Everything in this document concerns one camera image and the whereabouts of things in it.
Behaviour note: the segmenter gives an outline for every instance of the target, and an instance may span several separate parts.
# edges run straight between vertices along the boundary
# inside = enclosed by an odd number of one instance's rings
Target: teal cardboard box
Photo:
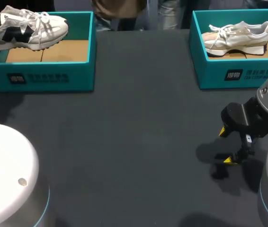
[[[23,48],[1,51],[0,92],[93,91],[96,58],[93,12],[49,14],[68,21],[68,35],[44,51],[33,52]],[[18,51],[40,53],[40,57],[31,61],[30,57],[34,55],[17,56]]]
[[[201,89],[259,87],[268,78],[268,58],[213,60],[206,54],[201,34],[210,31],[209,25],[223,27],[241,21],[262,24],[268,21],[268,9],[193,12],[189,45]]]

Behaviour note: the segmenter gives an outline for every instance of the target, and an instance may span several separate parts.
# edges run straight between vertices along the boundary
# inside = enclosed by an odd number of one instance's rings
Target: white sneaker
[[[268,43],[268,21],[262,25],[248,25],[244,21],[224,27],[209,26],[213,32],[202,34],[206,52],[224,56],[231,50],[262,55]]]
[[[68,31],[62,17],[7,6],[0,13],[0,51],[16,47],[43,50],[60,42]]]

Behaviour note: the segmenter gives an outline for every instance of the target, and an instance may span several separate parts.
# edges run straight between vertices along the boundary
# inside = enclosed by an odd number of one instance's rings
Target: gray tabletop
[[[246,165],[211,177],[221,110],[255,90],[198,88],[188,31],[105,32],[95,91],[0,94],[0,123],[35,146],[58,227],[259,227],[268,136]]]

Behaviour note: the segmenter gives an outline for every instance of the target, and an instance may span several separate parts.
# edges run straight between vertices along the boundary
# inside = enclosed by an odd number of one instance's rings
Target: jeans
[[[158,28],[180,29],[187,0],[159,0],[158,4]],[[121,19],[119,30],[133,30],[134,19]],[[111,21],[101,17],[95,17],[96,31],[111,31]]]
[[[159,0],[158,4],[158,28],[180,29],[185,12],[186,0]]]
[[[244,9],[268,9],[268,1],[265,0],[244,0]]]
[[[95,15],[96,31],[112,31],[111,20]],[[133,31],[136,18],[124,18],[119,20],[118,31]]]

